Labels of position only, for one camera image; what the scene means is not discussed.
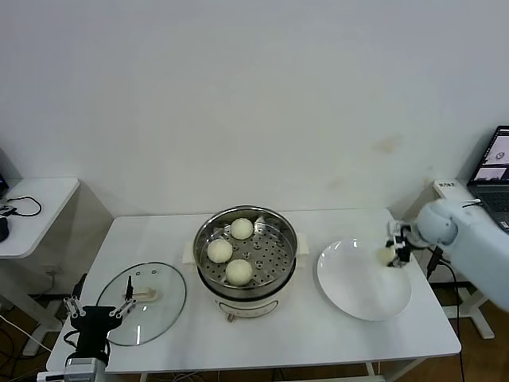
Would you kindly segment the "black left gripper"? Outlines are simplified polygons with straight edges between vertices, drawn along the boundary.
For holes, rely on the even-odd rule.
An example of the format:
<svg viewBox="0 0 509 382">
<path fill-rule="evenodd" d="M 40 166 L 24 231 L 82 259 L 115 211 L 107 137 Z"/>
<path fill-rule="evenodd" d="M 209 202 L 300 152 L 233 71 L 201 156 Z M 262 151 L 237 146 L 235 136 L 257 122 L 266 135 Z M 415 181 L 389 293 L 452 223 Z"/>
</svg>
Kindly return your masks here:
<svg viewBox="0 0 509 382">
<path fill-rule="evenodd" d="M 120 327 L 122 319 L 127 316 L 136 305 L 132 277 L 129 276 L 126 285 L 124 303 L 120 307 L 113 306 L 85 306 L 80 303 L 80 296 L 87 275 L 83 274 L 73 287 L 72 293 L 64 298 L 64 306 L 71 318 L 72 327 L 78 331 L 76 351 L 71 358 L 108 358 L 110 345 L 107 335 L 110 331 Z"/>
</svg>

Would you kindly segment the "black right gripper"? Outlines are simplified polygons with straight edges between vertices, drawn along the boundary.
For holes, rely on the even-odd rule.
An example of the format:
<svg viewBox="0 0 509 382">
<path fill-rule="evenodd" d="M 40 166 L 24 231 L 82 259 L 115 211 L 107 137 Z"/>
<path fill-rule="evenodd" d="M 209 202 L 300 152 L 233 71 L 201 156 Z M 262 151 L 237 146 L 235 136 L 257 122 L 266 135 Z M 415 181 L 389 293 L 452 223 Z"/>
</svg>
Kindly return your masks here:
<svg viewBox="0 0 509 382">
<path fill-rule="evenodd" d="M 409 263 L 410 249 L 408 247 L 397 248 L 395 254 L 396 257 L 387 264 L 388 267 L 404 267 Z"/>
</svg>

